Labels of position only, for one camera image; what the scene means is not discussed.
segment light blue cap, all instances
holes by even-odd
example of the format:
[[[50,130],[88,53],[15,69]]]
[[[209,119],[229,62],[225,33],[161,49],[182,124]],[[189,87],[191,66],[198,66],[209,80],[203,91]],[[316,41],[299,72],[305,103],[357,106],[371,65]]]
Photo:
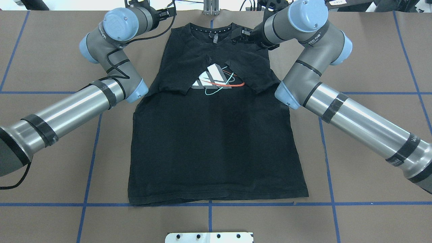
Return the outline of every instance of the light blue cap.
[[[137,99],[143,97],[145,94],[148,93],[148,91],[149,88],[147,88],[147,85],[144,83],[144,79],[141,79],[141,82],[140,84],[138,84],[138,87],[135,89],[135,91],[132,92],[132,94],[126,99],[126,101],[132,103]]]
[[[128,41],[135,37],[140,23],[132,10],[116,8],[105,14],[104,29],[116,41]]]
[[[346,36],[346,34],[342,31],[343,33],[343,37],[345,38],[344,42],[343,42],[343,48],[342,48],[342,52],[340,53],[339,57],[332,63],[330,63],[330,65],[332,66],[336,66],[341,64],[345,59],[347,59],[349,57],[349,55],[351,54],[351,51],[353,50],[353,43],[351,42],[351,40]]]
[[[324,0],[296,0],[288,9],[291,25],[301,32],[319,30],[328,18]]]
[[[85,35],[84,38],[79,42],[79,51],[81,52],[81,55],[83,55],[83,57],[85,57],[87,60],[89,60],[89,62],[97,64],[99,62],[96,61],[92,57],[92,55],[90,55],[89,49],[87,48],[87,36],[89,34]]]
[[[280,82],[279,86],[276,89],[276,92],[274,93],[274,96],[280,102],[284,103],[285,105],[291,107],[294,110],[297,110],[300,107],[300,104],[294,98],[294,96],[292,96],[291,92],[288,90],[283,81]]]

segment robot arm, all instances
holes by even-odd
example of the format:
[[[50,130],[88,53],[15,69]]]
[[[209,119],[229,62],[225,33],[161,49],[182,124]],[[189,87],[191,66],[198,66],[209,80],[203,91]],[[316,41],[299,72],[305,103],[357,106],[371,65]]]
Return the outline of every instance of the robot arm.
[[[276,0],[267,4],[277,7]],[[255,42],[269,50],[293,38],[305,47],[275,97],[293,109],[302,105],[345,131],[432,194],[431,144],[319,81],[329,65],[342,63],[352,50],[347,36],[327,20],[324,1],[297,0],[275,12],[253,31],[240,29],[232,36],[234,42]]]
[[[12,126],[0,127],[0,176],[29,164],[36,152],[122,100],[134,102],[148,92],[123,48],[139,40],[131,41],[135,36],[156,28],[159,21],[175,16],[175,7],[155,10],[146,1],[132,3],[135,7],[109,11],[79,44],[83,56],[100,63],[107,77]]]

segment table surface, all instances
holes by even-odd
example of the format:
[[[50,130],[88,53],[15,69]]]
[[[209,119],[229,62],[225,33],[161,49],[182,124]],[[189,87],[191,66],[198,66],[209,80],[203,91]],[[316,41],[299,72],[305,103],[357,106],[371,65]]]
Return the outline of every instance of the table surface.
[[[0,11],[0,124],[11,125],[105,76],[78,43],[105,12]],[[330,13],[353,52],[321,80],[404,129],[432,141],[432,14]],[[254,27],[262,13],[203,16],[179,11],[174,27],[231,22]],[[169,25],[160,24],[154,35]],[[125,52],[147,85],[168,35]],[[282,79],[302,46],[270,51]],[[304,108],[291,111],[309,198],[200,201],[130,207],[132,114],[122,102],[38,152],[23,184],[0,191],[0,242],[164,242],[171,232],[247,231],[266,242],[430,242],[432,195],[371,150]],[[24,169],[0,178],[15,184]]]

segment black shirt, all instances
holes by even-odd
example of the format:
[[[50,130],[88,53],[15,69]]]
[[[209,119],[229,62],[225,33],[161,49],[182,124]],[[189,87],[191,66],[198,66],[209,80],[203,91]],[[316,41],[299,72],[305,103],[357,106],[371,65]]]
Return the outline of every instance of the black shirt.
[[[268,51],[237,27],[172,30],[133,115],[131,204],[308,196]]]

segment graphic print on shirt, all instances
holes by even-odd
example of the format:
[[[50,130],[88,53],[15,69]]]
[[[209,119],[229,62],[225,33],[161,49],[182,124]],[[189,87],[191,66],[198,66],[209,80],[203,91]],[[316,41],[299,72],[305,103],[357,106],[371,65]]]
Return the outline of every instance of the graphic print on shirt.
[[[192,89],[205,89],[206,95],[212,95],[221,89],[231,89],[232,87],[241,87],[245,83],[227,67],[220,67],[217,64],[210,65],[198,79],[192,84]],[[216,90],[215,92],[208,93],[207,89]]]

